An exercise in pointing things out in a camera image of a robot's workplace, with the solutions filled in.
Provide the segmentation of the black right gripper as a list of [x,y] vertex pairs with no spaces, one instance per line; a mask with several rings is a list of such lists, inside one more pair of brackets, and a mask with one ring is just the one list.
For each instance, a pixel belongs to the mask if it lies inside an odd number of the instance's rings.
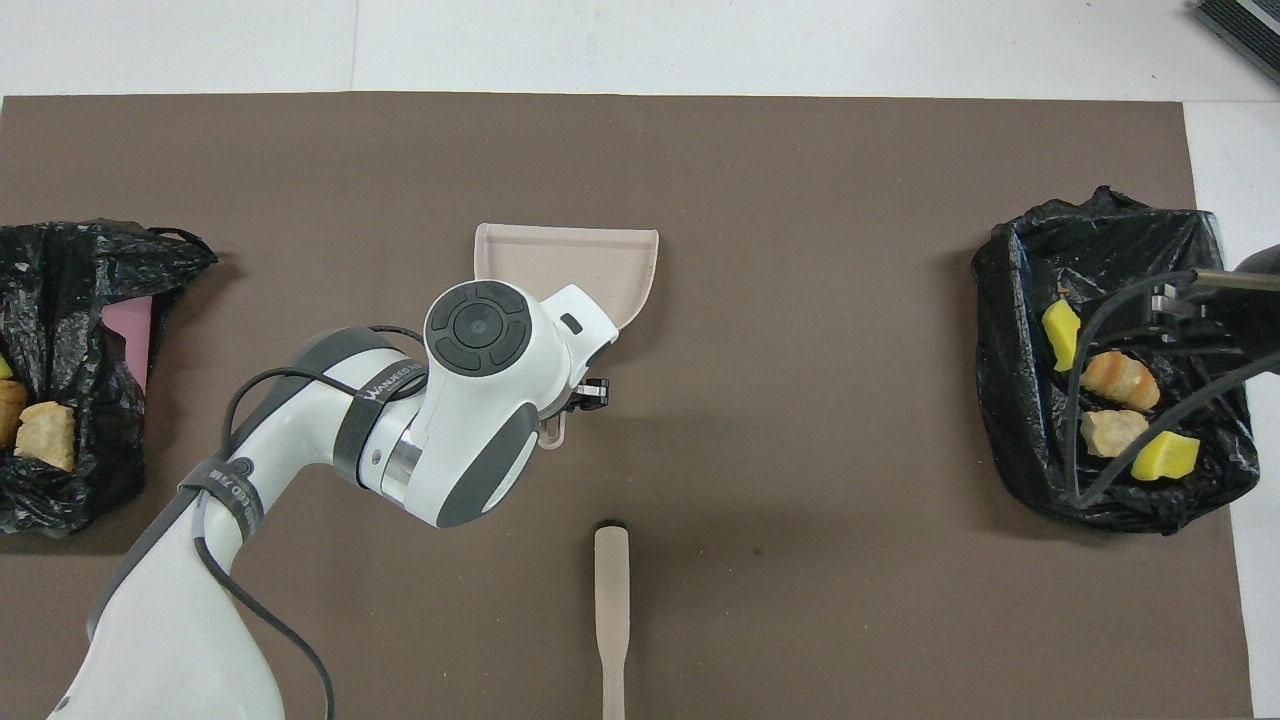
[[[1085,324],[1116,297],[1085,301]],[[1239,288],[1161,284],[1114,304],[1088,343],[1091,352],[1146,351],[1160,356],[1236,356],[1251,292]]]

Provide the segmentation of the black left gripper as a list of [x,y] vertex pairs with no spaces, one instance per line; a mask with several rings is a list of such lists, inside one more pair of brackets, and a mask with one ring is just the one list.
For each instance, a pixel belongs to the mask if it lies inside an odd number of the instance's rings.
[[558,413],[591,411],[611,402],[611,382],[605,378],[586,378],[566,395]]

